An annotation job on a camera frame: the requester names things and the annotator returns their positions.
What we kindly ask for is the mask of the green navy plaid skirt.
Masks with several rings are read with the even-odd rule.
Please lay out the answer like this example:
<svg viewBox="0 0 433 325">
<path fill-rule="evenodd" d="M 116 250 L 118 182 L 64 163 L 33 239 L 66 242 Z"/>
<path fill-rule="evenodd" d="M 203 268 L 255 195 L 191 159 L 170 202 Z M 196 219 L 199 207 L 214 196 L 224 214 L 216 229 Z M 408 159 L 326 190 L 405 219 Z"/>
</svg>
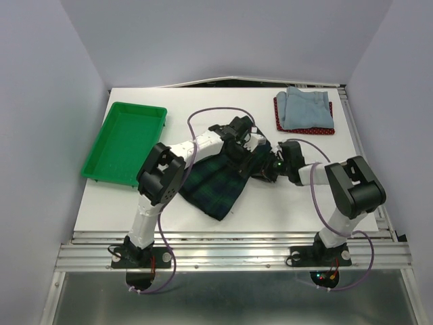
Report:
<svg viewBox="0 0 433 325">
<path fill-rule="evenodd" d="M 229 157 L 220 153 L 195 163 L 179 190 L 180 195 L 208 216 L 221 221 L 229 213 L 248 180 L 260 171 L 271 151 L 267 142 L 257 148 L 245 175 L 229 165 Z"/>
</svg>

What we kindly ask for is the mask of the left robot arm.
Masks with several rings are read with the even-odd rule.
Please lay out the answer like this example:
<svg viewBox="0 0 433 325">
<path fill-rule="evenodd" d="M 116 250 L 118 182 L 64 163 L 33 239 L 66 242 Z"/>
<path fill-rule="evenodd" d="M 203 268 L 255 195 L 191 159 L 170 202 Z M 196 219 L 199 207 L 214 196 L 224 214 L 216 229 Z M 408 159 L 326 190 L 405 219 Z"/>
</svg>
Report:
<svg viewBox="0 0 433 325">
<path fill-rule="evenodd" d="M 113 255 L 134 268 L 149 267 L 155 227 L 176 194 L 222 220 L 269 148 L 248 116 L 213 125 L 177 145 L 156 144 L 137 174 L 139 204 L 132 228 Z"/>
</svg>

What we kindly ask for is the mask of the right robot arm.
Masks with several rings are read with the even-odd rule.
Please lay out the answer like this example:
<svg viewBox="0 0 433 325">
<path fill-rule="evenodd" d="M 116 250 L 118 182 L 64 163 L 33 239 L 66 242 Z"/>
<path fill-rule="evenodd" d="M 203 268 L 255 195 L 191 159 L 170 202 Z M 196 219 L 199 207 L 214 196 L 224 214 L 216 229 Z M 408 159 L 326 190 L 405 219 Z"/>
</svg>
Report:
<svg viewBox="0 0 433 325">
<path fill-rule="evenodd" d="M 279 143 L 276 153 L 267 155 L 257 179 L 276 182 L 287 177 L 297 186 L 329 186 L 335 210 L 310 246 L 291 246 L 286 263 L 292 267 L 350 266 L 347 240 L 364 218 L 386 201 L 386 191 L 366 160 L 355 156 L 344 162 L 306 164 L 300 143 Z"/>
</svg>

